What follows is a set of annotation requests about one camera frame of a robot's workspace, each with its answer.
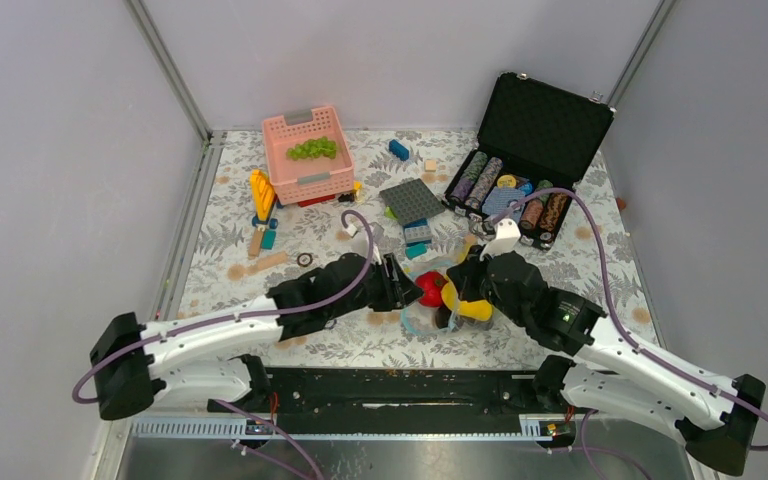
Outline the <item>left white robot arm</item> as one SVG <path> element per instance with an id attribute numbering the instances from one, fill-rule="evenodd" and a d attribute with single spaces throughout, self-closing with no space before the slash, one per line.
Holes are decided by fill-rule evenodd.
<path id="1" fill-rule="evenodd" d="M 132 417 L 161 403 L 221 399 L 256 411 L 270 385 L 248 349 L 324 330 L 363 309 L 402 310 L 423 295 L 391 254 L 347 253 L 212 315 L 141 323 L 114 317 L 90 351 L 99 416 Z"/>

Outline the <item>green fake grapes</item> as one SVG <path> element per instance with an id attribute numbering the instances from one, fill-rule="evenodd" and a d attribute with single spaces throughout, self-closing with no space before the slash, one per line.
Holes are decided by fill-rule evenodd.
<path id="1" fill-rule="evenodd" d="M 322 136 L 311 138 L 286 150 L 286 156 L 294 161 L 318 158 L 335 159 L 338 146 L 335 140 Z"/>

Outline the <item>red fake apple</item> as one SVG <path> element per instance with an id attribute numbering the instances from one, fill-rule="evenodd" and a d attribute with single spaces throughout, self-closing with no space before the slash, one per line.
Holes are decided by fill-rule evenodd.
<path id="1" fill-rule="evenodd" d="M 444 305 L 442 290 L 448 284 L 446 277 L 437 272 L 429 271 L 417 277 L 415 283 L 423 291 L 418 302 L 428 308 L 439 308 Z"/>

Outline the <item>clear zip top bag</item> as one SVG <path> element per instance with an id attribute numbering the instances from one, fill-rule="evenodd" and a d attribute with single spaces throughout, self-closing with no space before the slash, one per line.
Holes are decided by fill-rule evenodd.
<path id="1" fill-rule="evenodd" d="M 464 329 L 486 331 L 494 326 L 494 309 L 487 301 L 468 302 L 447 275 L 447 270 L 466 259 L 475 239 L 468 236 L 452 254 L 414 262 L 409 278 L 420 287 L 422 296 L 402 310 L 403 328 L 415 336 L 438 336 Z"/>

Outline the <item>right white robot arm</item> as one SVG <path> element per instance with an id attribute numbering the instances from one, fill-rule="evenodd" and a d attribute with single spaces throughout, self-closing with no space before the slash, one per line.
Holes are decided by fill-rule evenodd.
<path id="1" fill-rule="evenodd" d="M 597 304 L 549 286 L 515 252 L 473 250 L 446 275 L 459 300 L 488 302 L 551 350 L 533 386 L 543 410 L 622 415 L 712 470 L 743 475 L 766 391 L 761 380 L 712 373 L 617 327 Z"/>

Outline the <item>yellow fake mango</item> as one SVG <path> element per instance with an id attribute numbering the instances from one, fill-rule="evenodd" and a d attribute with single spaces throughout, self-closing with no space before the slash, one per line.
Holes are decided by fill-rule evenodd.
<path id="1" fill-rule="evenodd" d="M 448 283 L 442 290 L 444 306 L 451 312 L 467 320 L 489 322 L 493 317 L 493 306 L 486 300 L 467 301 L 458 297 L 453 283 Z"/>

